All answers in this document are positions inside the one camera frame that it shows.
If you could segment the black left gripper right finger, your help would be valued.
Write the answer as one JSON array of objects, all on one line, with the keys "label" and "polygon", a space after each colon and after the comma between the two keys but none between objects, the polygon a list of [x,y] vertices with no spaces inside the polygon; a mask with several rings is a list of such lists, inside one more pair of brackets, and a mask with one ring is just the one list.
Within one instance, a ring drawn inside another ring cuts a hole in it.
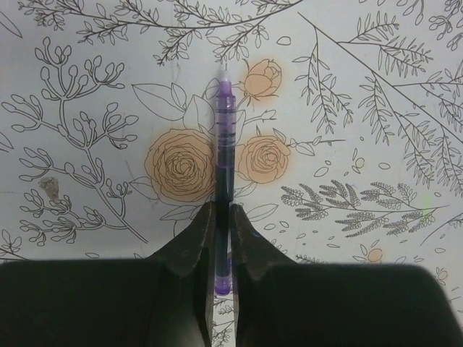
[{"label": "black left gripper right finger", "polygon": [[238,346],[460,346],[444,291],[415,265],[299,264],[230,212]]}]

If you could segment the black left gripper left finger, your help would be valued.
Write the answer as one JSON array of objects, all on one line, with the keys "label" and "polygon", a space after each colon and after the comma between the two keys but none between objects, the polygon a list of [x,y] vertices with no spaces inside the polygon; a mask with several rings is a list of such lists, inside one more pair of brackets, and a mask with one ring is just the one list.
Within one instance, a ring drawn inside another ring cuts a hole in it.
[{"label": "black left gripper left finger", "polygon": [[141,260],[1,266],[3,346],[209,346],[215,205]]}]

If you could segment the purple black pen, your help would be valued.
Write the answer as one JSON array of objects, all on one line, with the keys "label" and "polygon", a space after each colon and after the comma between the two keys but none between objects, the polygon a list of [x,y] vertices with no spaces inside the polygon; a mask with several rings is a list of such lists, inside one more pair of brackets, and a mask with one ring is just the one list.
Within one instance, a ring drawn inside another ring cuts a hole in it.
[{"label": "purple black pen", "polygon": [[236,98],[232,79],[224,68],[220,80],[216,111],[216,264],[215,293],[226,296],[231,290],[229,264],[229,211],[234,199],[234,167],[236,148]]}]

